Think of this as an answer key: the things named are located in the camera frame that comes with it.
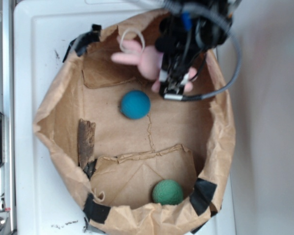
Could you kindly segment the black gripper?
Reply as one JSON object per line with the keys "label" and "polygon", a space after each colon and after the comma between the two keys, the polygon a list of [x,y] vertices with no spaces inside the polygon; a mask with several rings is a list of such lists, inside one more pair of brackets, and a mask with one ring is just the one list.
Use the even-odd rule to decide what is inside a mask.
{"label": "black gripper", "polygon": [[159,25],[156,49],[163,53],[159,74],[159,94],[164,99],[208,99],[226,91],[235,82],[233,76],[220,89],[207,94],[186,96],[186,84],[195,79],[189,71],[201,53],[222,45],[227,39],[235,43],[232,15],[233,0],[164,0],[169,16]]}

